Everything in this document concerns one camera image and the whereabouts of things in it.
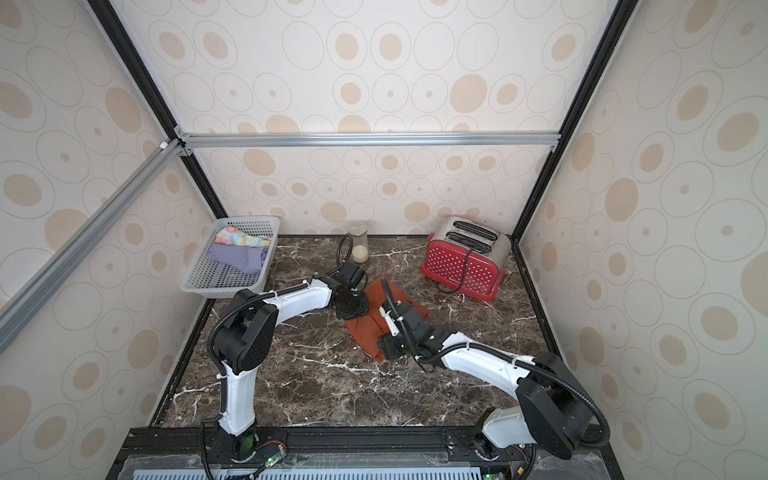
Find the rust orange skirt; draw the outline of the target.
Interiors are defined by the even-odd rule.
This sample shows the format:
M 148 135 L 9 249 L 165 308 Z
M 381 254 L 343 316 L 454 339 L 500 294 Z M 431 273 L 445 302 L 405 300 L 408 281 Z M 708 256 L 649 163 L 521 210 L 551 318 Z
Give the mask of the rust orange skirt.
M 379 313 L 381 305 L 388 301 L 392 308 L 395 308 L 398 303 L 410 301 L 431 322 L 430 314 L 426 307 L 413 302 L 410 296 L 384 278 L 377 278 L 365 289 L 365 292 L 369 300 L 369 313 L 363 317 L 347 321 L 346 326 L 353 339 L 374 360 L 388 361 L 378 347 L 378 339 L 389 332 L 384 318 Z

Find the lavender purple skirt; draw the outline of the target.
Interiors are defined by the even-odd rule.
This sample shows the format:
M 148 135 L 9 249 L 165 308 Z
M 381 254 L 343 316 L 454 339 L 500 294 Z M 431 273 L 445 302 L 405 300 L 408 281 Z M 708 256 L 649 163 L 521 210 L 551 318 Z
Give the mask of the lavender purple skirt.
M 249 248 L 213 244 L 207 258 L 249 275 L 259 274 L 264 266 L 269 248 Z

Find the floral pastel skirt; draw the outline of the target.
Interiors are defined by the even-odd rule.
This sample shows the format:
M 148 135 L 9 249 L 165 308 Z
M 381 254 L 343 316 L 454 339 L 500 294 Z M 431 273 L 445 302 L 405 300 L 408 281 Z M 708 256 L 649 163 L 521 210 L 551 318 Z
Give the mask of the floral pastel skirt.
M 271 238 L 249 235 L 234 226 L 227 226 L 215 234 L 214 243 L 225 246 L 263 248 L 271 245 Z

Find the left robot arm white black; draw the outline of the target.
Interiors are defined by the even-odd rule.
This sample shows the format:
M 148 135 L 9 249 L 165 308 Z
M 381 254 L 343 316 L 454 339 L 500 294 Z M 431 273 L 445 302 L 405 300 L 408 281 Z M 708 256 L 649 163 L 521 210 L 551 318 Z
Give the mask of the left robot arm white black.
M 292 287 L 263 293 L 244 289 L 233 297 L 206 344 L 220 381 L 215 439 L 232 460 L 245 462 L 257 451 L 256 375 L 269 354 L 276 328 L 294 317 L 327 308 L 343 321 L 367 315 L 367 280 L 365 270 L 345 261 Z

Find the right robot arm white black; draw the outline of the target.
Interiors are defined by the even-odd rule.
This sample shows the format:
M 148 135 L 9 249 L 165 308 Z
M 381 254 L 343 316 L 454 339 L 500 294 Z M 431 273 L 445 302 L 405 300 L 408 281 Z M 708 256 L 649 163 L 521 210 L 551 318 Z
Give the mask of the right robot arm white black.
M 461 372 L 517 402 L 491 409 L 478 421 L 470 443 L 480 457 L 493 460 L 508 447 L 537 445 L 569 459 L 579 448 L 609 443 L 605 414 L 560 357 L 513 354 L 455 329 L 436 327 L 411 302 L 386 300 L 379 313 L 389 329 L 378 341 L 386 359 L 409 356 L 429 372 Z

